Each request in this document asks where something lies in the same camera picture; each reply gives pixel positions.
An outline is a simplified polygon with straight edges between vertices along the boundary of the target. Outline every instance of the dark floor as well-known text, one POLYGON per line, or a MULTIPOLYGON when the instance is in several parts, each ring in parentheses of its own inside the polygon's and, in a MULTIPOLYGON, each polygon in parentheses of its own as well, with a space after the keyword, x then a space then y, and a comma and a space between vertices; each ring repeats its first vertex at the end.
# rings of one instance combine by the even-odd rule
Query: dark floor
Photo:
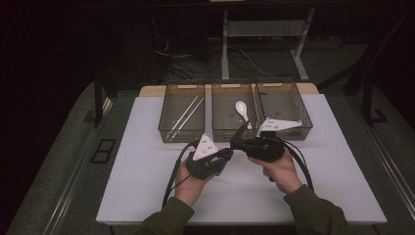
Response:
MULTIPOLYGON (((352 44, 340 48, 341 41, 307 41, 301 59, 309 75, 309 82, 318 84, 356 62, 366 45, 352 44)), ((255 64, 275 76, 292 76, 300 82, 291 60, 289 49, 295 46, 291 41, 274 41, 266 48, 254 44, 244 47, 255 64)), ((230 76, 232 78, 266 76, 257 71, 238 50, 231 50, 230 76)), ((220 56, 216 53, 208 62, 194 61, 191 57, 177 59, 166 79, 174 78, 220 78, 220 56)), ((343 94, 342 88, 347 76, 331 86, 320 90, 345 135, 357 163, 365 175, 369 186, 387 217, 385 224, 353 225, 361 234, 403 235, 415 234, 414 218, 401 199, 391 174, 384 167, 381 149, 387 151, 399 172, 406 179, 410 189, 415 188, 415 175, 412 169, 415 160, 415 131, 385 98, 382 91, 375 89, 373 108, 385 114, 387 123, 377 123, 368 127, 361 118, 361 92, 354 97, 343 94)), ((100 206, 108 177, 116 157, 129 112, 137 91, 121 91, 113 99, 113 107, 98 128, 85 117, 94 109, 93 87, 88 86, 74 105, 68 120, 61 130, 43 167, 30 188, 20 211, 9 229, 15 234, 110 234, 107 225, 97 223, 95 217, 100 206), (91 164, 89 158, 99 140, 115 139, 115 150, 107 164, 91 164), (55 216, 58 207, 62 216, 55 216)), ((115 234, 133 234, 134 226, 116 226, 115 234)), ((189 227, 185 234, 295 234, 293 227, 189 227)))

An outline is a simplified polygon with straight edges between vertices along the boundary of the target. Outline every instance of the person's left hand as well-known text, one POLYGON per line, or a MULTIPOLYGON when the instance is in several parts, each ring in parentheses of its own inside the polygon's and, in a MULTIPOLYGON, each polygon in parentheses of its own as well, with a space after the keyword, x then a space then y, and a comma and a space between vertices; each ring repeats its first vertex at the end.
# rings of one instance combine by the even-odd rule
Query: person's left hand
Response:
POLYGON ((205 185, 213 178, 213 176, 202 180, 191 176, 189 170, 186 168, 186 161, 184 161, 177 171, 174 197, 192 207, 202 194, 205 185))

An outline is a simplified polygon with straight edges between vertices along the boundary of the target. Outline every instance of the white spoon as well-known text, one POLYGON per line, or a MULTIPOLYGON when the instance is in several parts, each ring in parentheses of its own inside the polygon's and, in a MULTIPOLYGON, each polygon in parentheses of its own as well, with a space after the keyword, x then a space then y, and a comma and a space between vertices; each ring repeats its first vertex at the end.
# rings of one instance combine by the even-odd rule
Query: white spoon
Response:
MULTIPOLYGON (((238 112, 238 114, 240 114, 245 121, 248 121, 248 116, 247 116, 247 105, 245 104, 245 102, 243 101, 238 101, 235 105, 236 111, 238 112)), ((248 129, 252 129, 253 127, 251 126, 251 124, 248 124, 248 129)))

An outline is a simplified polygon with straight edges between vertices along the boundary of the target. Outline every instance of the white tabletop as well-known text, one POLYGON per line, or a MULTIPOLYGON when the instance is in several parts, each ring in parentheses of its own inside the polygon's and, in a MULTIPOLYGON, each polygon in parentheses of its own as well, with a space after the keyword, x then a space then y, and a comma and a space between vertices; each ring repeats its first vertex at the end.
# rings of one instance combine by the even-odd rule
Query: white tabletop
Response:
MULTIPOLYGON (((316 194, 341 207, 350 223, 386 222, 324 95, 301 96, 314 126, 304 141, 292 143, 305 156, 316 194)), ((98 222, 139 223, 161 209, 172 168, 186 145, 162 143, 158 131, 162 102, 163 97, 136 98, 98 222)), ((209 97, 206 102, 207 135, 211 137, 209 97)), ((216 146, 229 147, 226 143, 216 146)), ((244 152, 235 151, 222 174, 205 187, 193 205, 196 213, 189 224, 291 224, 293 217, 283 196, 262 175, 260 166, 249 162, 244 152)))

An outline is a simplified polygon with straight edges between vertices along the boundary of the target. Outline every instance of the green sleeve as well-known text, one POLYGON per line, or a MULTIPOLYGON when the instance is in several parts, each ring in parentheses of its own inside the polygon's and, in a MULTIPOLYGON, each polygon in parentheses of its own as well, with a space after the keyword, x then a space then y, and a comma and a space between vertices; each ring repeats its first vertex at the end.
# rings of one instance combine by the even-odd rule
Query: green sleeve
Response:
POLYGON ((306 185, 286 196, 299 235, 353 234, 343 210, 331 202, 318 198, 306 185))
POLYGON ((182 234, 184 226, 195 212, 176 198, 170 198, 161 211, 147 217, 137 231, 142 234, 182 234))

